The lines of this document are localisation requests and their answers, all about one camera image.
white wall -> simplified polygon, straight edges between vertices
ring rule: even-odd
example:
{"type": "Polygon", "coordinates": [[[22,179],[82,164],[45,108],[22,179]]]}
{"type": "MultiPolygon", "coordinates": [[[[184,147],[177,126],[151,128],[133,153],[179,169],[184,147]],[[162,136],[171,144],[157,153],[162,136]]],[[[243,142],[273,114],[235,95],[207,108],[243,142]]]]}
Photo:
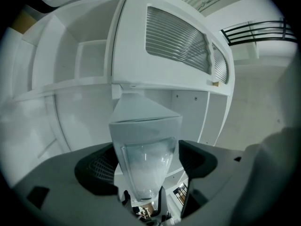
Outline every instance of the white wall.
{"type": "Polygon", "coordinates": [[[231,46],[233,60],[258,58],[258,49],[255,43],[244,43],[231,46]]]}
{"type": "Polygon", "coordinates": [[[213,32],[252,20],[271,20],[282,14],[271,0],[240,0],[208,15],[213,32]]]}
{"type": "Polygon", "coordinates": [[[55,96],[58,119],[72,151],[111,142],[111,85],[70,88],[55,96]]]}
{"type": "Polygon", "coordinates": [[[173,200],[173,197],[176,197],[174,193],[167,195],[168,209],[170,211],[171,216],[174,218],[174,222],[179,223],[181,221],[182,209],[179,208],[179,205],[176,204],[176,202],[173,200]]]}
{"type": "Polygon", "coordinates": [[[298,49],[298,44],[288,41],[261,41],[257,42],[259,57],[282,56],[293,57],[298,49]]]}
{"type": "Polygon", "coordinates": [[[273,99],[285,66],[239,65],[232,104],[216,146],[244,150],[280,131],[285,122],[273,99]]]}
{"type": "Polygon", "coordinates": [[[172,91],[171,90],[152,90],[146,89],[144,96],[148,99],[156,101],[158,104],[170,109],[172,102],[172,91]]]}
{"type": "Polygon", "coordinates": [[[0,169],[10,187],[42,161],[61,153],[44,98],[12,102],[11,76],[21,38],[8,28],[0,44],[0,169]]]}
{"type": "Polygon", "coordinates": [[[297,54],[273,88],[271,100],[287,127],[301,126],[301,58],[297,54]]]}

white cabinet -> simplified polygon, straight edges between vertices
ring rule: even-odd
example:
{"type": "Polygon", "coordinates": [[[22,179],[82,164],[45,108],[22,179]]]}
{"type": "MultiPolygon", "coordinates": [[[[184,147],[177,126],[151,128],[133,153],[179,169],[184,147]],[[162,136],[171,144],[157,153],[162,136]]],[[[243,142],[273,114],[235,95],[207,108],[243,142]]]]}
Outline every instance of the white cabinet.
{"type": "Polygon", "coordinates": [[[117,28],[112,82],[126,88],[209,91],[231,95],[231,54],[204,25],[164,0],[127,0],[117,28]],[[225,60],[226,84],[213,86],[225,60]]]}
{"type": "MultiPolygon", "coordinates": [[[[231,50],[219,36],[181,0],[80,0],[22,36],[11,97],[55,95],[55,137],[71,150],[111,140],[109,118],[128,92],[181,114],[181,139],[214,145],[235,80],[231,50]]],[[[178,157],[168,176],[182,170],[178,157]]]]}

cabinet door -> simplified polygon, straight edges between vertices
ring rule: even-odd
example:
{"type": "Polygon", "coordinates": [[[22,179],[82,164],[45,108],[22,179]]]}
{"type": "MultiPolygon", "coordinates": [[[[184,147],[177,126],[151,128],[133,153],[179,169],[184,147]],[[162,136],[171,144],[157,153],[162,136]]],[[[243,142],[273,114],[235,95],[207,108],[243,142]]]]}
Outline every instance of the cabinet door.
{"type": "Polygon", "coordinates": [[[112,82],[230,94],[227,84],[213,86],[213,41],[222,47],[204,23],[201,14],[193,17],[167,1],[126,0],[115,38],[112,82]]]}

metal railing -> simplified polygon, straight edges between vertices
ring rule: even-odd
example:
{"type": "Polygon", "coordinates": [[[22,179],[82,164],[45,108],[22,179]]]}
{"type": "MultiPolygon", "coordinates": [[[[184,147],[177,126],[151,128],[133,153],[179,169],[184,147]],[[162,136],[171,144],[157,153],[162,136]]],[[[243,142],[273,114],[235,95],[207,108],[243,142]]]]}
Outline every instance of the metal railing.
{"type": "Polygon", "coordinates": [[[185,198],[187,194],[187,186],[184,183],[182,183],[180,187],[174,190],[174,194],[178,198],[182,206],[184,206],[185,198]]]}
{"type": "Polygon", "coordinates": [[[265,22],[258,22],[252,24],[246,24],[243,26],[239,26],[236,28],[228,29],[228,30],[221,30],[223,35],[225,36],[226,40],[228,41],[229,46],[242,44],[242,43],[251,43],[251,42],[259,42],[259,41],[269,41],[269,40],[281,40],[281,41],[289,41],[297,43],[297,39],[294,36],[292,29],[288,26],[285,20],[283,21],[265,21],[265,22]],[[275,26],[267,26],[267,27],[257,27],[263,24],[282,24],[281,27],[275,26]]]}

